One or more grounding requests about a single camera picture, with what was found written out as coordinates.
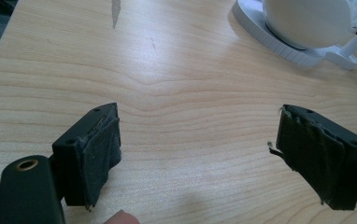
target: wooden table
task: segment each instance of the wooden table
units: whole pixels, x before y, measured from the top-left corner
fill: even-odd
[[[233,4],[126,0],[113,29],[110,0],[21,0],[0,42],[0,174],[117,102],[122,161],[91,213],[64,207],[67,223],[120,209],[142,223],[357,223],[267,150],[283,104],[357,133],[357,67],[280,58]]]

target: mark on table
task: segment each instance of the mark on table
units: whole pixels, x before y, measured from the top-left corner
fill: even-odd
[[[154,48],[154,50],[156,51],[156,48],[155,48],[155,44],[154,44],[153,38],[151,38],[151,42],[152,42],[152,47],[153,47],[153,48]]]
[[[115,29],[115,25],[117,25],[118,16],[121,11],[121,0],[112,0],[112,28]]]

